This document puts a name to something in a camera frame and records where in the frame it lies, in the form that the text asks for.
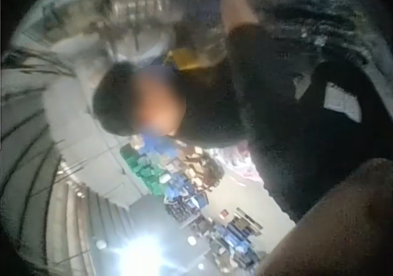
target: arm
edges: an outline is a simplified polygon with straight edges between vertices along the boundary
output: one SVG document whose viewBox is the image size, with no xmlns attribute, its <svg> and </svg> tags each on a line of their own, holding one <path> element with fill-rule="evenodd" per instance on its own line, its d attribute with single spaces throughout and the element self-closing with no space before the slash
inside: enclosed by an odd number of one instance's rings
<svg viewBox="0 0 393 276">
<path fill-rule="evenodd" d="M 243 123 L 253 131 L 249 136 L 257 133 L 268 142 L 284 141 L 298 122 L 294 61 L 283 52 L 283 42 L 259 25 L 246 0 L 222 0 L 222 19 Z"/>
</svg>

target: merchandise display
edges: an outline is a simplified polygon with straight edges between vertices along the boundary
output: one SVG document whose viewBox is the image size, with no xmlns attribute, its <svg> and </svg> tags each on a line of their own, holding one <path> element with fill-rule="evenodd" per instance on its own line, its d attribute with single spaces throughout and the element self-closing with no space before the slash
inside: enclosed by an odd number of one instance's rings
<svg viewBox="0 0 393 276">
<path fill-rule="evenodd" d="M 239 176 L 263 183 L 255 168 L 255 164 L 251 160 L 247 141 L 243 141 L 236 146 L 212 148 L 208 150 L 208 153 L 219 164 L 236 172 Z"/>
</svg>

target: black jacket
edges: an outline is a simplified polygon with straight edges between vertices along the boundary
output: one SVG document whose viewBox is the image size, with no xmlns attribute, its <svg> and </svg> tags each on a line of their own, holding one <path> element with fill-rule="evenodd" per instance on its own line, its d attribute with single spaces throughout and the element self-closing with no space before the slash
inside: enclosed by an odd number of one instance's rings
<svg viewBox="0 0 393 276">
<path fill-rule="evenodd" d="M 189 93 L 176 137 L 202 147 L 247 138 L 265 188 L 298 220 L 364 161 L 392 158 L 393 125 L 367 76 L 344 59 L 320 64 L 297 101 L 296 58 L 281 45 L 260 26 L 233 30 L 224 84 L 205 97 Z M 324 108 L 327 82 L 357 97 L 361 123 Z"/>
</svg>

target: floor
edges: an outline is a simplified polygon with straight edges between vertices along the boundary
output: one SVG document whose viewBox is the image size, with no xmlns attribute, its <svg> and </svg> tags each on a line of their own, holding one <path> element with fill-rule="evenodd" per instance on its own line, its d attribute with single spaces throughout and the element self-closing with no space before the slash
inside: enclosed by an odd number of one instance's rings
<svg viewBox="0 0 393 276">
<path fill-rule="evenodd" d="M 247 180 L 226 169 L 220 185 L 208 193 L 209 205 L 202 213 L 217 223 L 228 223 L 239 207 L 262 225 L 262 235 L 251 238 L 256 251 L 270 252 L 281 239 L 295 226 L 269 196 L 263 183 Z M 229 215 L 223 220 L 220 212 L 226 209 Z"/>
</svg>

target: skin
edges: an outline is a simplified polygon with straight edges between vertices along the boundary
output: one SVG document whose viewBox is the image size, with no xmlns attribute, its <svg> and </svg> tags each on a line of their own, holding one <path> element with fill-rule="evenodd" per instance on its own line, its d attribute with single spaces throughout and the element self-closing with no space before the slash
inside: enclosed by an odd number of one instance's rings
<svg viewBox="0 0 393 276">
<path fill-rule="evenodd" d="M 149 72 L 136 76 L 133 89 L 139 97 L 133 125 L 157 136 L 175 135 L 185 114 L 185 99 L 165 83 L 165 78 Z"/>
<path fill-rule="evenodd" d="M 259 276 L 393 275 L 393 162 L 373 159 L 311 209 Z"/>
</svg>

